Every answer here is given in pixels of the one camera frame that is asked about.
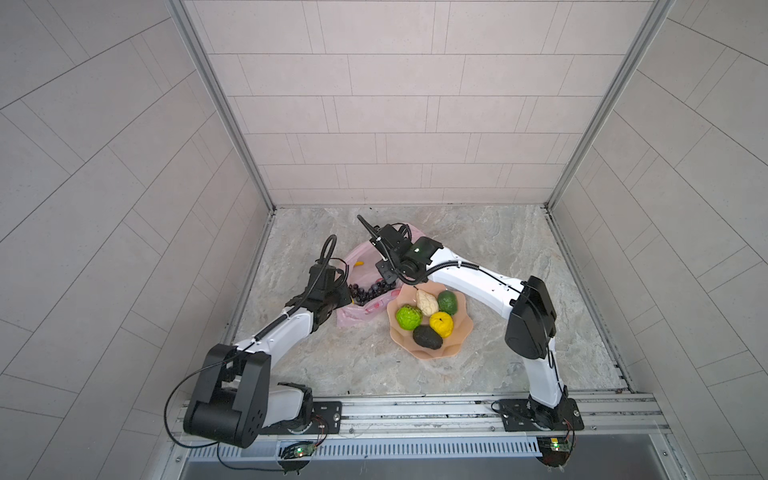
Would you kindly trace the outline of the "pink scalloped bowl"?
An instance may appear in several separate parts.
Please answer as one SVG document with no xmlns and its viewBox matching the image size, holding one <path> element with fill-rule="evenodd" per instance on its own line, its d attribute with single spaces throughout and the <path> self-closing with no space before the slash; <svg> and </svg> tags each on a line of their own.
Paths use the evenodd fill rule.
<svg viewBox="0 0 768 480">
<path fill-rule="evenodd" d="M 420 360 L 457 355 L 474 328 L 465 295 L 431 281 L 403 286 L 387 314 L 391 339 Z"/>
</svg>

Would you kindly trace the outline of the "pink plastic bag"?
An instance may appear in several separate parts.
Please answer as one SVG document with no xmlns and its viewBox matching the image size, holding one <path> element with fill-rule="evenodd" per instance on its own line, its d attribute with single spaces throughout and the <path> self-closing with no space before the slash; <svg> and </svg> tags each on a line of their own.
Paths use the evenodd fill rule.
<svg viewBox="0 0 768 480">
<path fill-rule="evenodd" d="M 359 284 L 361 286 L 368 286 L 382 279 L 376 268 L 376 263 L 381 259 L 382 257 L 379 252 L 369 241 L 356 246 L 344 258 L 344 261 L 350 267 L 347 277 L 348 285 Z M 363 261 L 364 265 L 355 267 L 354 264 L 357 261 Z M 337 310 L 337 326 L 339 328 L 350 328 L 372 321 L 377 315 L 384 312 L 387 305 L 399 295 L 403 283 L 398 280 L 395 284 L 396 286 L 392 291 L 365 305 L 358 305 L 352 301 L 350 305 Z"/>
</svg>

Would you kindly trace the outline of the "cream fake garlic bulb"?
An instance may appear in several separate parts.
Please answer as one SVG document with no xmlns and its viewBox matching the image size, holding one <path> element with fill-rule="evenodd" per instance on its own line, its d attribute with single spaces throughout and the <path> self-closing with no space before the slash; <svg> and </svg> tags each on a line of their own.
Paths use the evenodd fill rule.
<svg viewBox="0 0 768 480">
<path fill-rule="evenodd" d="M 416 291 L 416 305 L 425 317 L 431 317 L 440 311 L 437 298 L 423 290 Z"/>
</svg>

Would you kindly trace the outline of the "green fake fruit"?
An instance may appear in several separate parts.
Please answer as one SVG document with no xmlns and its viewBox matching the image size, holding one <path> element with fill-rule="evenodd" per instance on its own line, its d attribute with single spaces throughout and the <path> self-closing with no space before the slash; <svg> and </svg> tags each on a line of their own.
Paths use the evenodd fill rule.
<svg viewBox="0 0 768 480">
<path fill-rule="evenodd" d="M 423 313 L 417 306 L 406 304 L 396 311 L 395 319 L 401 329 L 413 331 L 421 325 Z"/>
</svg>

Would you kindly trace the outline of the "dark green fake lime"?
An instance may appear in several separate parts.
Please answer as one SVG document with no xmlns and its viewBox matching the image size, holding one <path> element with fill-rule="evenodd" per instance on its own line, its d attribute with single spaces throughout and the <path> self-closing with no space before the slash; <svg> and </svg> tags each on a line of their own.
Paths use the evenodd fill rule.
<svg viewBox="0 0 768 480">
<path fill-rule="evenodd" d="M 440 292 L 437 296 L 437 302 L 440 312 L 451 316 L 458 312 L 458 299 L 453 291 L 444 290 Z"/>
</svg>

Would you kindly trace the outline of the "yellow fake lemon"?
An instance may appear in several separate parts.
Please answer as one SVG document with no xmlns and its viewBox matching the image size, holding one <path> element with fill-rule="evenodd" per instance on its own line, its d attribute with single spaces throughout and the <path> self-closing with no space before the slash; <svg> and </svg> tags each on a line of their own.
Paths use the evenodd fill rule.
<svg viewBox="0 0 768 480">
<path fill-rule="evenodd" d="M 429 326 L 441 338 L 447 338 L 453 333 L 454 320 L 451 315 L 439 311 L 429 318 Z"/>
</svg>

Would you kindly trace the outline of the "dark brown fake fruit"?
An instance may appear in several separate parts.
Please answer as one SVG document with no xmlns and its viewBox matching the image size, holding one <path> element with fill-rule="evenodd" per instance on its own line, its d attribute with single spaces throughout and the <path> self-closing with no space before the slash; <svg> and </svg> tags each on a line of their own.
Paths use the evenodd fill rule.
<svg viewBox="0 0 768 480">
<path fill-rule="evenodd" d="M 412 331 L 413 341 L 420 347 L 439 350 L 443 346 L 443 338 L 430 326 L 419 325 Z"/>
</svg>

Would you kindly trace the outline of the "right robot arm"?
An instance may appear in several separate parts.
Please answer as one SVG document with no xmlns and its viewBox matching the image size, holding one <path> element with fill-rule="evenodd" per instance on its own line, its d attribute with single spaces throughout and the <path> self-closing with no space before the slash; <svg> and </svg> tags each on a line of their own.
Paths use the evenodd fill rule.
<svg viewBox="0 0 768 480">
<path fill-rule="evenodd" d="M 370 235 L 381 260 L 376 268 L 386 281 L 416 287 L 429 281 L 469 296 L 506 321 L 504 342 L 524 359 L 528 399 L 519 417 L 541 430 L 584 428 L 577 404 L 561 379 L 555 348 L 557 314 L 545 282 L 535 276 L 520 280 L 470 262 L 441 242 L 412 237 L 404 223 L 370 224 L 357 219 Z"/>
</svg>

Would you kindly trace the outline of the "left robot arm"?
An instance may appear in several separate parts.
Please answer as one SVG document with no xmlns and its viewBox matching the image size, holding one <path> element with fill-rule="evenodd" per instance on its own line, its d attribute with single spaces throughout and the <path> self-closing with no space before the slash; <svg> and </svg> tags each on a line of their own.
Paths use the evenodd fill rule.
<svg viewBox="0 0 768 480">
<path fill-rule="evenodd" d="M 185 413 L 185 433 L 245 448 L 265 428 L 302 431 L 313 423 L 311 388 L 275 383 L 271 371 L 352 299 L 346 268 L 315 264 L 309 274 L 304 292 L 276 320 L 249 339 L 208 351 Z"/>
</svg>

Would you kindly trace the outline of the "dark fake grapes bunch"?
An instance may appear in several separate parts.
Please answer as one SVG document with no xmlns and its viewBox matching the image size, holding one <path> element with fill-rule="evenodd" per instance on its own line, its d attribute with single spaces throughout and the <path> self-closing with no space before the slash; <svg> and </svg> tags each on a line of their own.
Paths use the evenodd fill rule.
<svg viewBox="0 0 768 480">
<path fill-rule="evenodd" d="M 384 279 L 379 279 L 368 286 L 349 284 L 349 291 L 355 304 L 365 305 L 385 293 L 392 291 L 395 286 L 396 284 L 394 282 L 387 282 Z"/>
</svg>

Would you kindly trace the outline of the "white vented grille strip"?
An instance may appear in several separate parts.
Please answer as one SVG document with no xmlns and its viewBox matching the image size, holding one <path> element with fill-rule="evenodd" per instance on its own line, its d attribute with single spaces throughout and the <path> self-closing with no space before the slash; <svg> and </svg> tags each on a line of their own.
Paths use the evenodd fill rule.
<svg viewBox="0 0 768 480">
<path fill-rule="evenodd" d="M 189 454 L 193 460 L 227 462 L 272 461 L 292 442 L 256 441 L 247 449 L 207 447 Z M 470 438 L 338 438 L 327 439 L 312 455 L 314 460 L 389 460 L 451 458 L 535 458 L 542 455 L 534 437 Z"/>
</svg>

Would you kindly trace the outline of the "left circuit board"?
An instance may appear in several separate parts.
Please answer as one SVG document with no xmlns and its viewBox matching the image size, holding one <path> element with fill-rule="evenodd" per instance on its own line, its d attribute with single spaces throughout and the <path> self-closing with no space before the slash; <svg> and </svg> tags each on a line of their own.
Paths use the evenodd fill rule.
<svg viewBox="0 0 768 480">
<path fill-rule="evenodd" d="M 314 442 L 297 442 L 284 447 L 280 453 L 283 461 L 303 460 L 310 458 L 317 449 Z"/>
</svg>

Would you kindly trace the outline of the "circuit board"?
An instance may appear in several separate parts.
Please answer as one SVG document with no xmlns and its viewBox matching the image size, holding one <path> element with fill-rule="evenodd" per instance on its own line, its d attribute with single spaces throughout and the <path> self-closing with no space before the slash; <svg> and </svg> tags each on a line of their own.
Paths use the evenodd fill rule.
<svg viewBox="0 0 768 480">
<path fill-rule="evenodd" d="M 280 453 L 283 461 L 303 460 L 310 458 L 317 449 L 314 442 L 297 442 L 284 447 Z"/>
<path fill-rule="evenodd" d="M 563 467 L 567 464 L 573 445 L 570 440 L 556 437 L 538 437 L 541 456 L 537 460 L 548 467 Z"/>
</svg>

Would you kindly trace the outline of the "right circuit board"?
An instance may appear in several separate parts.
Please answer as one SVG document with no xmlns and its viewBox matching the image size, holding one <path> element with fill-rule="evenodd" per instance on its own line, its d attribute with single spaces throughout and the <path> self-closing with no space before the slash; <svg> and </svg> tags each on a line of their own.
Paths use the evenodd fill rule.
<svg viewBox="0 0 768 480">
<path fill-rule="evenodd" d="M 538 437 L 541 456 L 537 460 L 548 467 L 563 467 L 567 464 L 573 445 L 570 440 L 556 437 Z"/>
</svg>

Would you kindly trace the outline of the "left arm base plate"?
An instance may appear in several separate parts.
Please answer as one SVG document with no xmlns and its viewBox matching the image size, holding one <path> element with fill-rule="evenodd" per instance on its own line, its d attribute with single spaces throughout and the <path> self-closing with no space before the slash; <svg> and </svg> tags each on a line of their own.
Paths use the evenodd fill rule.
<svg viewBox="0 0 768 480">
<path fill-rule="evenodd" d="M 298 419 L 281 421 L 264 427 L 269 434 L 326 435 L 338 434 L 342 416 L 341 401 L 315 401 L 308 415 L 301 414 Z"/>
</svg>

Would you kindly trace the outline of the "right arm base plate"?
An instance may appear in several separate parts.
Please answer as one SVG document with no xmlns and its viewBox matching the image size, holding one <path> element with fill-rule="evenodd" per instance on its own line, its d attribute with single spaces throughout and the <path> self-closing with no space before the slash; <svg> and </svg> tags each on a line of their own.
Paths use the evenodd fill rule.
<svg viewBox="0 0 768 480">
<path fill-rule="evenodd" d="M 501 399 L 492 403 L 506 432 L 519 431 L 581 431 L 584 422 L 576 401 L 567 396 L 553 408 L 527 399 Z"/>
</svg>

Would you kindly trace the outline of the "aluminium mounting rail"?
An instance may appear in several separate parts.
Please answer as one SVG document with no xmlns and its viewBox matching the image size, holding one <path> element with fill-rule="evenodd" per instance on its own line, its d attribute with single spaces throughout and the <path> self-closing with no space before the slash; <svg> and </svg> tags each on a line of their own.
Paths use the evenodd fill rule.
<svg viewBox="0 0 768 480">
<path fill-rule="evenodd" d="M 295 435 L 299 438 L 396 438 L 526 435 L 581 438 L 588 435 L 667 434 L 669 422 L 652 394 L 586 391 L 570 395 L 584 422 L 581 431 L 506 432 L 501 417 L 491 409 L 501 399 L 524 399 L 520 394 L 393 395 L 319 397 L 341 401 L 338 434 Z"/>
</svg>

